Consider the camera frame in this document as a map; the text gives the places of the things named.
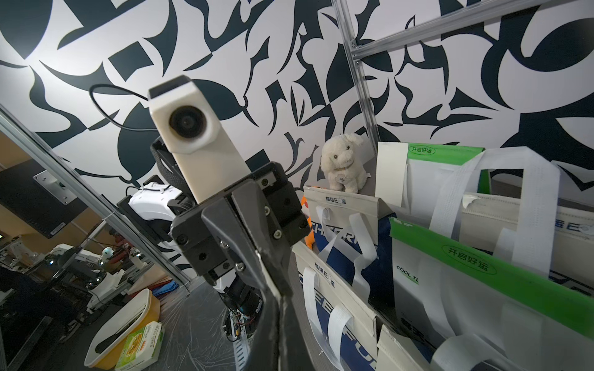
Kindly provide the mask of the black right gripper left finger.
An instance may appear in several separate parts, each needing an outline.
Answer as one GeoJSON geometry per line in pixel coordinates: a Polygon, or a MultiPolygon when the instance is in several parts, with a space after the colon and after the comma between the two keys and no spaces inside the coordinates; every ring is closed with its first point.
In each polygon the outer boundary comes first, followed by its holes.
{"type": "Polygon", "coordinates": [[[279,312],[275,301],[267,300],[250,349],[246,371],[278,369],[279,312]]]}

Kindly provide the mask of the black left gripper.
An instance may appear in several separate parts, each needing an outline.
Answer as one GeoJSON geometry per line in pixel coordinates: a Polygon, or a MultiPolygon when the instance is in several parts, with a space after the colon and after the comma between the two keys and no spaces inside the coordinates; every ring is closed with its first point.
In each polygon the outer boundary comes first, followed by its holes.
{"type": "Polygon", "coordinates": [[[281,165],[269,162],[177,216],[171,236],[198,275],[210,282],[236,270],[265,297],[291,297],[288,255],[311,231],[281,165]]]}

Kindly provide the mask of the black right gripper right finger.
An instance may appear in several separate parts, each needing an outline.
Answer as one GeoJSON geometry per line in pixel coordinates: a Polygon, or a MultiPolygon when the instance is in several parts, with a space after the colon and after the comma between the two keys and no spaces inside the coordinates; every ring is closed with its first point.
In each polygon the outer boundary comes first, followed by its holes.
{"type": "Polygon", "coordinates": [[[291,298],[280,305],[280,370],[311,371],[312,364],[291,298]]]}

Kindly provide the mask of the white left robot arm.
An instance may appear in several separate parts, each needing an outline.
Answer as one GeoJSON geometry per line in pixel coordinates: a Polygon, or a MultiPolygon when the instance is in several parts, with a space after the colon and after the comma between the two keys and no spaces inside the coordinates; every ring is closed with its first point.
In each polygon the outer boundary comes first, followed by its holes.
{"type": "MultiPolygon", "coordinates": [[[[145,182],[133,196],[118,202],[118,208],[153,244],[164,244],[184,256],[196,274],[215,288],[237,324],[255,327],[263,307],[260,291],[238,275],[239,256],[207,230],[202,211],[163,140],[156,139],[150,151],[159,175],[145,182]]],[[[276,162],[262,164],[249,177],[263,191],[265,213],[278,221],[273,235],[289,243],[303,239],[309,233],[309,224],[281,166],[276,162]]]]}

